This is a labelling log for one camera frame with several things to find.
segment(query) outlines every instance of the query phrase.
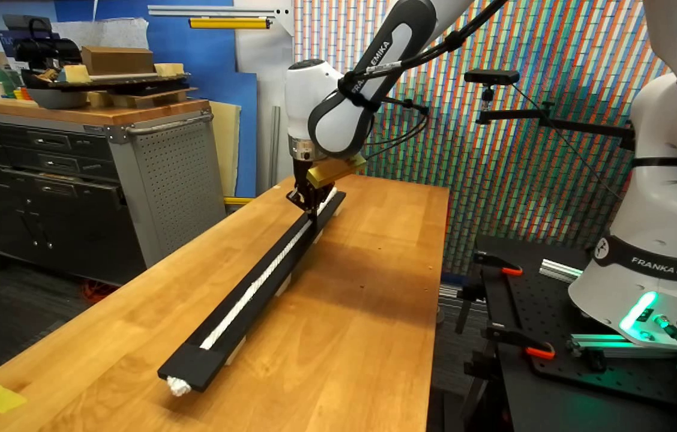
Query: green light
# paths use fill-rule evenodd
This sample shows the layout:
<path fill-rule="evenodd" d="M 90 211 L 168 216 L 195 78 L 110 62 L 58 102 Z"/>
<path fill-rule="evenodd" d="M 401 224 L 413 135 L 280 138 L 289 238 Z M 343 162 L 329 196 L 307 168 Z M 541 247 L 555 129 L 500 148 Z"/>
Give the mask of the green light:
<path fill-rule="evenodd" d="M 657 294 L 649 290 L 644 298 L 628 310 L 628 315 L 622 320 L 622 331 L 632 334 L 628 330 L 633 321 L 655 303 Z"/>

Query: white robot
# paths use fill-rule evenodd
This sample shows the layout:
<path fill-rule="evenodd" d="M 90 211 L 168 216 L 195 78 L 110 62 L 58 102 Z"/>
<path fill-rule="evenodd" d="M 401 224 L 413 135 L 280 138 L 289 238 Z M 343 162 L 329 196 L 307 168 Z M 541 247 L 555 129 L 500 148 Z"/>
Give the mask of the white robot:
<path fill-rule="evenodd" d="M 471 32 L 501 4 L 481 12 Z M 323 200 L 343 170 L 322 175 L 320 162 L 353 164 L 377 105 L 403 73 L 398 66 L 418 66 L 410 57 L 466 8 L 466 0 L 398 0 L 353 73 L 341 74 L 320 60 L 289 70 L 291 202 L 310 211 Z M 626 342 L 677 351 L 677 0 L 644 0 L 644 10 L 652 52 L 671 74 L 650 81 L 633 102 L 635 168 L 607 235 L 568 296 Z"/>

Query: wooden workbench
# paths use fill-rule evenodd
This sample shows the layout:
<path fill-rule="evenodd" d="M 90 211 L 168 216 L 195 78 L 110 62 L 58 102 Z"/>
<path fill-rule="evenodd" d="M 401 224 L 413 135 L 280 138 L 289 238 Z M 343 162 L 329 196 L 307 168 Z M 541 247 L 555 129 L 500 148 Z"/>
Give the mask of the wooden workbench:
<path fill-rule="evenodd" d="M 345 178 L 341 211 L 236 361 L 172 398 L 162 361 L 299 216 L 268 190 L 0 368 L 0 429 L 425 429 L 447 190 Z"/>
<path fill-rule="evenodd" d="M 154 105 L 154 109 L 104 109 L 104 111 L 46 111 L 39 109 L 34 102 L 0 102 L 0 115 L 20 115 L 34 121 L 51 121 L 51 123 L 72 123 L 72 124 L 99 124 L 99 128 L 117 128 L 131 123 L 149 123 L 165 115 L 183 115 L 206 111 L 206 102 L 183 102 L 170 105 Z"/>

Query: gray metal cabinet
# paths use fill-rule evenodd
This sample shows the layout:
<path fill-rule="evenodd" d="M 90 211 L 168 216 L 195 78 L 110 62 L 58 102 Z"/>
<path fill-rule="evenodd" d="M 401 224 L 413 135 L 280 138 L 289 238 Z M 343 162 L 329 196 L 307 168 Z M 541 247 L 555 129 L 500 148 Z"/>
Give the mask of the gray metal cabinet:
<path fill-rule="evenodd" d="M 0 115 L 0 255 L 125 283 L 225 216 L 212 112 Z"/>

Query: robotic arm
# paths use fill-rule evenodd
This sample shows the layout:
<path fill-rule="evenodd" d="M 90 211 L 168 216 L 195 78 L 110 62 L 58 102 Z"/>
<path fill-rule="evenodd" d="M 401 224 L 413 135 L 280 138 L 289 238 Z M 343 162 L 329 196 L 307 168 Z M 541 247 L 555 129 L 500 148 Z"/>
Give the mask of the robotic arm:
<path fill-rule="evenodd" d="M 441 45 L 422 49 L 448 30 L 471 0 L 398 0 L 359 62 L 341 74 L 323 60 L 291 66 L 285 74 L 289 139 L 292 157 L 292 205 L 314 213 L 333 180 L 353 172 L 379 105 L 398 78 L 443 50 L 458 49 L 507 0 L 495 0 Z"/>

